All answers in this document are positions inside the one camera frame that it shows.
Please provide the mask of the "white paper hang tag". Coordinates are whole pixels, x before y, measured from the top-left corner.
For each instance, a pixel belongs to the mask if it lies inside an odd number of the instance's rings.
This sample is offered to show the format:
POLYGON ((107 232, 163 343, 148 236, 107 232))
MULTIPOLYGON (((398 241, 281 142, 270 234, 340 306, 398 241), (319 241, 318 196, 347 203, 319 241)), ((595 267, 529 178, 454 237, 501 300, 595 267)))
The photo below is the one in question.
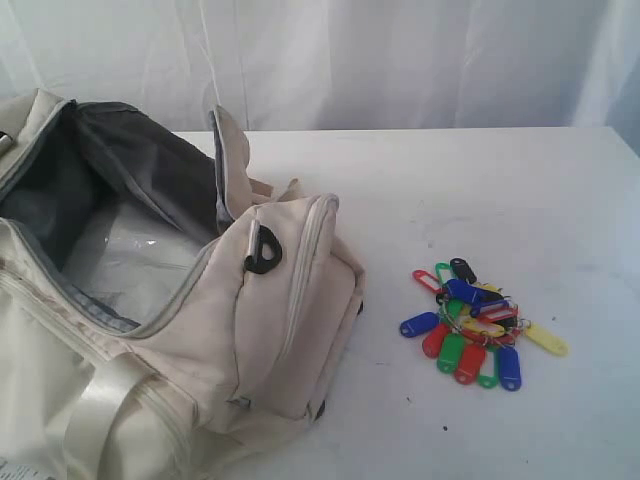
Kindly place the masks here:
POLYGON ((1 480, 33 480, 40 479, 41 472, 1 448, 1 480))

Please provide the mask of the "clear plastic-wrapped white package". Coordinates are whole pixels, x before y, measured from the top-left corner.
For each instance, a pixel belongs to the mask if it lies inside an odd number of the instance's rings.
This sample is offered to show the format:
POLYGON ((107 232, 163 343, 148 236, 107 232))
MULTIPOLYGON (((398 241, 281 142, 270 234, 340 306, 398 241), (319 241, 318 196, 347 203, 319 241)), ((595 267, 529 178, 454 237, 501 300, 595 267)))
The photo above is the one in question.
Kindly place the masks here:
POLYGON ((126 202, 90 218, 63 272, 119 315, 146 324, 193 267, 203 244, 126 202))

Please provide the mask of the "colourful plastic key tag bunch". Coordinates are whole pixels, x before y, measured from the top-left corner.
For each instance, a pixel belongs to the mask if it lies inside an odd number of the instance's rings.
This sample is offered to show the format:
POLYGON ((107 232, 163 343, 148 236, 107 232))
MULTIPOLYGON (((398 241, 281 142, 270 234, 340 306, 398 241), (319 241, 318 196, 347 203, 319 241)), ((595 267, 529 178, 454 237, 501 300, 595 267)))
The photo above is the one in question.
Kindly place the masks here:
POLYGON ((520 390, 521 338, 554 356, 569 354, 564 340, 521 316, 512 297, 480 282, 463 258, 438 262, 433 272, 416 269, 412 278, 434 296, 437 309, 401 322, 399 334, 420 338, 422 353, 461 385, 520 390))

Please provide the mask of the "cream duffel bag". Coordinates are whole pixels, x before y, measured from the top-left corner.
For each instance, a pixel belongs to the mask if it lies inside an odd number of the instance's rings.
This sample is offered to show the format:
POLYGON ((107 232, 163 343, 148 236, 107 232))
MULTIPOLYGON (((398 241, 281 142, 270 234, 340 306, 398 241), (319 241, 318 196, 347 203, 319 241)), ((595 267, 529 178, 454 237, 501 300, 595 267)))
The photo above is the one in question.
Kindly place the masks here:
POLYGON ((210 479, 323 414, 365 273, 338 198, 275 194, 137 108, 1 105, 1 475, 210 479))

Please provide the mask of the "white sheer curtain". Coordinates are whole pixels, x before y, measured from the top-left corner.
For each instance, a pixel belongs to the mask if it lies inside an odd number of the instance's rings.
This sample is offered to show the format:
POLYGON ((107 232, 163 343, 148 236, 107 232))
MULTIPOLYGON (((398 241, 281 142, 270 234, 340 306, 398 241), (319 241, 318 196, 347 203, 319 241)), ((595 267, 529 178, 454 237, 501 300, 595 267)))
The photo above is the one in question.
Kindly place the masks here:
POLYGON ((5 1, 1 92, 175 130, 639 127, 635 1, 5 1))

